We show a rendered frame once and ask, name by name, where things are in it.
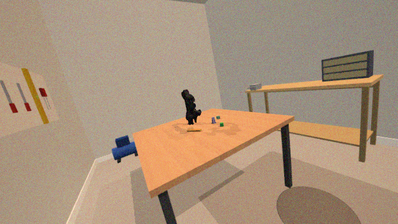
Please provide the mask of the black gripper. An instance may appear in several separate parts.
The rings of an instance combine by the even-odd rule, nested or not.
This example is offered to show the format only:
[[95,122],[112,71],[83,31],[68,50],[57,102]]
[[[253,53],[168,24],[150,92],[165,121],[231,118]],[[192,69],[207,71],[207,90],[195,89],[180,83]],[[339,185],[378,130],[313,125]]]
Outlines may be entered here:
[[194,119],[194,121],[196,123],[197,122],[197,117],[198,117],[198,115],[193,115],[193,111],[194,110],[195,109],[188,109],[190,114],[186,116],[186,119],[188,119],[191,122],[192,125],[193,125],[193,119]]

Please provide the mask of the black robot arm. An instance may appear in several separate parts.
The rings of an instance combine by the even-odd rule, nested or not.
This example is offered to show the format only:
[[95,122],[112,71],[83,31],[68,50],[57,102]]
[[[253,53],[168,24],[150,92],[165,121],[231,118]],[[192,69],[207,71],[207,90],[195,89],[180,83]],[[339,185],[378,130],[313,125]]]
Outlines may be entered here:
[[[183,90],[182,91],[182,97],[185,100],[185,106],[186,106],[186,109],[187,109],[186,116],[187,116],[187,115],[190,114],[188,109],[195,109],[195,107],[196,107],[196,104],[194,103],[195,99],[194,99],[194,97],[191,94],[189,94],[188,90]],[[196,110],[195,109],[193,111],[193,115],[200,116],[201,115],[201,110]],[[191,122],[189,120],[188,120],[188,124],[191,125]]]

